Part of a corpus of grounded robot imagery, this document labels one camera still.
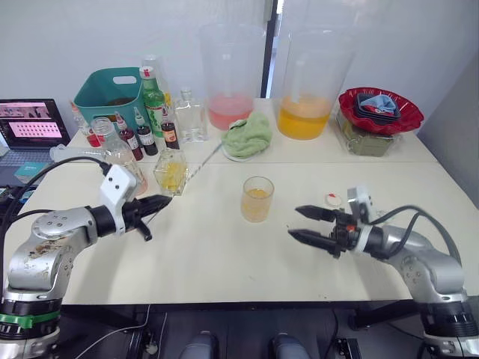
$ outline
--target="pink liquid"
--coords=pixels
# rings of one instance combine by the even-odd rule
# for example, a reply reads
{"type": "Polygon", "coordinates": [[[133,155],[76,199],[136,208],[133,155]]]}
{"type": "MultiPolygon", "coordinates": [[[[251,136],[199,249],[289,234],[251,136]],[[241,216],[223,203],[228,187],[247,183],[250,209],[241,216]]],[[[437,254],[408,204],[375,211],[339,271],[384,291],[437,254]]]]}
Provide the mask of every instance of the pink liquid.
{"type": "Polygon", "coordinates": [[[232,97],[218,95],[210,100],[208,107],[211,124],[228,130],[231,123],[249,116],[253,111],[253,99],[239,94],[232,97]]]}

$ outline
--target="plastic cup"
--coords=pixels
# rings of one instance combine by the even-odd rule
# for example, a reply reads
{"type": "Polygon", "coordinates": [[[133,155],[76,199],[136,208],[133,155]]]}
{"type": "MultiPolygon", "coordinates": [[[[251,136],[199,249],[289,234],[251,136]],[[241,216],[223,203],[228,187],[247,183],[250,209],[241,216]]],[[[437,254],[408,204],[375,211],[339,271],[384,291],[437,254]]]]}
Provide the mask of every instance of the plastic cup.
{"type": "Polygon", "coordinates": [[[259,96],[265,31],[253,25],[211,24],[200,30],[211,123],[227,130],[247,118],[259,96]]]}
{"type": "Polygon", "coordinates": [[[284,77],[278,129],[309,140],[323,131],[350,68],[353,39],[324,29],[293,33],[284,77]]]}
{"type": "Polygon", "coordinates": [[[262,222],[266,219],[275,186],[266,177],[250,177],[242,186],[241,213],[245,220],[262,222]]]}

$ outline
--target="red bowl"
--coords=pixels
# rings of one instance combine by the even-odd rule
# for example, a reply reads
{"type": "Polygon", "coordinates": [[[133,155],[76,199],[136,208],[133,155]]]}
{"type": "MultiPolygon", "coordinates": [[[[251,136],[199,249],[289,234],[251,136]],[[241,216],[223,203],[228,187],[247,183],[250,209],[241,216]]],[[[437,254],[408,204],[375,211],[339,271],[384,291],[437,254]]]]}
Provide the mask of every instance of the red bowl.
{"type": "Polygon", "coordinates": [[[396,133],[418,129],[421,127],[421,121],[424,119],[424,115],[414,103],[394,92],[381,90],[380,88],[350,88],[339,96],[339,104],[343,115],[352,124],[366,131],[379,133],[381,135],[394,135],[396,133]],[[354,101],[358,93],[369,93],[374,96],[388,95],[396,101],[399,112],[401,113],[400,119],[388,125],[378,125],[370,118],[356,117],[354,115],[354,101]]]}

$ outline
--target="floor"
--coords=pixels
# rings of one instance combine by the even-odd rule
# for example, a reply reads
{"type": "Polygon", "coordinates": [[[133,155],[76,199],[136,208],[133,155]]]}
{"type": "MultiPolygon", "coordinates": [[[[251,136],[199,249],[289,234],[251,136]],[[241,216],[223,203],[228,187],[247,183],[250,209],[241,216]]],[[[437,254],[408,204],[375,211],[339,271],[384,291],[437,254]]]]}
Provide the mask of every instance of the floor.
{"type": "MultiPolygon", "coordinates": [[[[136,320],[143,322],[147,306],[118,306],[115,311],[125,316],[138,312],[136,320]]],[[[148,328],[151,342],[157,343],[164,319],[165,306],[153,305],[150,309],[148,328]]],[[[75,318],[63,316],[61,320],[60,358],[76,356],[102,335],[115,328],[99,324],[96,320],[82,317],[84,310],[78,310],[75,318]]],[[[421,340],[381,324],[367,330],[352,331],[347,325],[351,309],[336,308],[339,330],[338,337],[356,338],[362,359],[408,359],[416,358],[421,340]]],[[[393,322],[409,333],[421,336],[422,324],[418,317],[393,322]]],[[[287,332],[297,337],[307,349],[311,359],[325,359],[324,351],[335,329],[331,308],[305,309],[257,309],[253,310],[178,310],[168,309],[168,318],[162,338],[162,351],[154,355],[144,353],[137,358],[179,358],[184,346],[202,330],[214,333],[219,339],[219,359],[268,358],[268,343],[278,332],[287,332]]],[[[87,358],[133,358],[127,352],[132,341],[130,332],[113,334],[81,359],[87,358]]],[[[344,358],[330,353],[327,359],[344,358]]]]}

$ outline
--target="white table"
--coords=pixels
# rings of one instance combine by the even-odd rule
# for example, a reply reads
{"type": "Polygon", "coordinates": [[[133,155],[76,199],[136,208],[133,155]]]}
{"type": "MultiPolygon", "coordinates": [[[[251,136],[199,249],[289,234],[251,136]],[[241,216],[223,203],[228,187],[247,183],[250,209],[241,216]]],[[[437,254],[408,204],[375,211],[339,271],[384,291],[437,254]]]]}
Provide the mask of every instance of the white table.
{"type": "MultiPolygon", "coordinates": [[[[75,261],[65,304],[410,298],[392,267],[351,253],[335,260],[287,234],[287,228],[310,228],[327,235],[331,224],[303,218],[294,208],[325,206],[329,192],[346,201],[347,189],[359,184],[370,189],[377,210],[412,203],[442,222],[462,255],[469,294],[479,294],[479,211],[414,134],[405,134],[400,146],[385,157],[354,156],[331,126],[315,140],[294,141],[276,129],[272,102],[258,100],[256,108],[272,121],[270,148],[245,163],[230,162],[217,153],[183,195],[150,223],[152,241],[131,232],[100,239],[83,251],[75,261]],[[253,175],[275,184],[269,217],[260,224],[248,223],[239,211],[242,183],[253,175]]],[[[190,169],[219,142],[218,131],[210,128],[210,134],[211,141],[183,146],[190,169]]],[[[76,136],[72,145],[82,141],[76,136]]],[[[156,160],[157,156],[145,156],[140,162],[149,182],[144,195],[158,193],[152,174],[156,160]]],[[[102,180],[95,164],[61,166],[46,176],[23,211],[96,206],[102,180]]],[[[411,215],[399,215],[391,224],[405,227],[411,215]]],[[[9,230],[5,263],[28,238],[34,217],[9,230]]],[[[418,221],[415,230],[445,251],[441,237],[426,221],[418,221]]]]}

